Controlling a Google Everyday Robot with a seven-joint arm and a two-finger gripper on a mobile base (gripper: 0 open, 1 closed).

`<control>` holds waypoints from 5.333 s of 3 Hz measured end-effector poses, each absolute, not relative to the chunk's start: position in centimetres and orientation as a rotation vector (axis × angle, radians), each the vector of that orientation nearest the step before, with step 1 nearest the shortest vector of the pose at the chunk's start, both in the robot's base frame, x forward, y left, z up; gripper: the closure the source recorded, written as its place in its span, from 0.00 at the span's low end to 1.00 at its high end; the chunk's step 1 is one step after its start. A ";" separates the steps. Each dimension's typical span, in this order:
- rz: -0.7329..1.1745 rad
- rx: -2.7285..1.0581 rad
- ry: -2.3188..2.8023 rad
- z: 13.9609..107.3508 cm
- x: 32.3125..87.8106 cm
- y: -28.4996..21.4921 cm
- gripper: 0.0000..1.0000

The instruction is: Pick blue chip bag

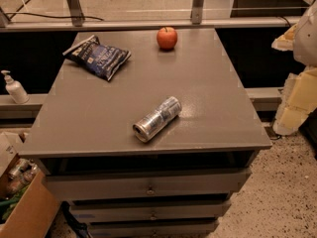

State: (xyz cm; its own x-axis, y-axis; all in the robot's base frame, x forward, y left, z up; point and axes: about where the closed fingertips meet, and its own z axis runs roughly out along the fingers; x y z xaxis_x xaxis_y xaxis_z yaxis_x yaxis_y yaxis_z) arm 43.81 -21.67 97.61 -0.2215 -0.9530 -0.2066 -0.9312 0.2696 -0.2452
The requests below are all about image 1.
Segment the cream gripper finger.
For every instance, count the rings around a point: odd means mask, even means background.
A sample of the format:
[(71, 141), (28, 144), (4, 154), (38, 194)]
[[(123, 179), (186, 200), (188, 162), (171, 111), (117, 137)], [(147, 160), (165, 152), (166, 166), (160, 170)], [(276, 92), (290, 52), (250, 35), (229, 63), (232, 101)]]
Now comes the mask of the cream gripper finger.
[(285, 81), (273, 131), (282, 136), (291, 135), (316, 108), (317, 67), (306, 66), (298, 75), (291, 73)]
[(283, 52), (292, 51), (296, 28), (297, 25), (291, 26), (286, 32), (284, 32), (281, 36), (279, 36), (272, 42), (271, 47)]

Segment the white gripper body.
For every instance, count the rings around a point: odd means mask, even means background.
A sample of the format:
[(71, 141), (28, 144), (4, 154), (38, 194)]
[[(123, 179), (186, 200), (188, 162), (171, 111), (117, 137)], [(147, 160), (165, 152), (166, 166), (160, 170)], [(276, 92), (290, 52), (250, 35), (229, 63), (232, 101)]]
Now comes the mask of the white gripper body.
[(308, 66), (317, 66), (317, 0), (300, 18), (294, 34), (294, 59)]

